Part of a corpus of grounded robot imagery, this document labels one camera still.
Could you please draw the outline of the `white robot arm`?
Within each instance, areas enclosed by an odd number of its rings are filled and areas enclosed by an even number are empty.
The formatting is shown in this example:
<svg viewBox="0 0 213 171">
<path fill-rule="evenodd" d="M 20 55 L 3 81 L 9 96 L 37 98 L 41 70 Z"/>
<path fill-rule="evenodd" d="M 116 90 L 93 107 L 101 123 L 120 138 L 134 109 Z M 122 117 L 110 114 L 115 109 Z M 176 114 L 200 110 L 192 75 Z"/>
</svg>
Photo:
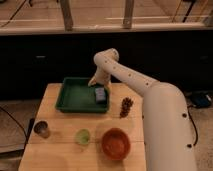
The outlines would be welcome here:
<svg viewBox="0 0 213 171">
<path fill-rule="evenodd" d="M 108 86 L 111 77 L 143 98 L 142 117 L 147 171 L 197 171 L 189 112 L 182 91 L 119 63 L 110 48 L 93 57 L 97 70 L 88 85 Z"/>
</svg>

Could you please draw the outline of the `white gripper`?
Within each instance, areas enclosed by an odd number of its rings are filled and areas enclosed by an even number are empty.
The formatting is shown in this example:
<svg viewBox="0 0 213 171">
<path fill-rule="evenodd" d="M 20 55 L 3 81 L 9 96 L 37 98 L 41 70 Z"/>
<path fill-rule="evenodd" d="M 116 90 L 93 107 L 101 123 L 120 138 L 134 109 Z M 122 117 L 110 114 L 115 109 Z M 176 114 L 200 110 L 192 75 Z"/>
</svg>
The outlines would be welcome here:
<svg viewBox="0 0 213 171">
<path fill-rule="evenodd" d="M 89 86 L 96 84 L 101 84 L 105 88 L 109 88 L 111 85 L 111 75 L 103 69 L 97 68 L 94 76 L 88 82 Z"/>
</svg>

